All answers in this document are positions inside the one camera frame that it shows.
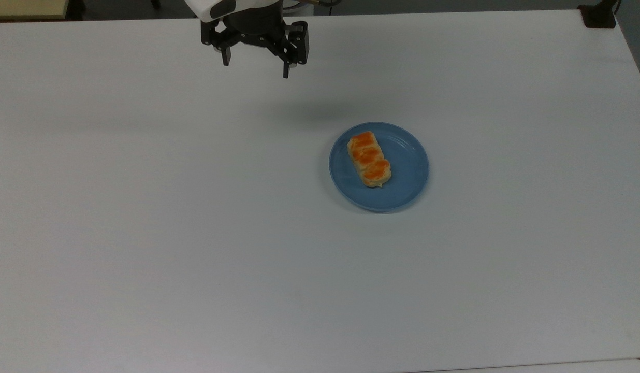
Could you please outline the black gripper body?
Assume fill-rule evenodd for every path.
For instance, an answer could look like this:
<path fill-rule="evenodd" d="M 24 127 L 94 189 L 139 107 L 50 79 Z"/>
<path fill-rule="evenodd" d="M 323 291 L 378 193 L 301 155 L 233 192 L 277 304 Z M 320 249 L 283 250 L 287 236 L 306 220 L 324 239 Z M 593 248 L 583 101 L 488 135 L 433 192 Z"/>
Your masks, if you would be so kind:
<path fill-rule="evenodd" d="M 223 17 L 227 28 L 224 43 L 239 42 L 272 50 L 285 50 L 282 1 L 265 1 L 264 7 L 244 9 Z"/>

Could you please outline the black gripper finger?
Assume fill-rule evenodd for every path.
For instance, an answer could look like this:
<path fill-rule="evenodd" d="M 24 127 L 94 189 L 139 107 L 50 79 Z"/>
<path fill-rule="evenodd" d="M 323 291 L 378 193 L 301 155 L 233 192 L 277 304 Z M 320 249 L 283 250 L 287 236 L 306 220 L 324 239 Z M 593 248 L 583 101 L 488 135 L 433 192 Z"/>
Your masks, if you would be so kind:
<path fill-rule="evenodd" d="M 283 77 L 289 78 L 290 69 L 305 65 L 310 54 L 309 26 L 306 21 L 277 26 L 272 35 L 272 54 L 284 63 Z"/>
<path fill-rule="evenodd" d="M 240 42 L 240 31 L 226 26 L 218 32 L 216 28 L 222 20 L 214 20 L 208 23 L 201 21 L 201 42 L 206 46 L 213 47 L 221 53 L 224 66 L 229 66 L 231 60 L 231 47 Z"/>

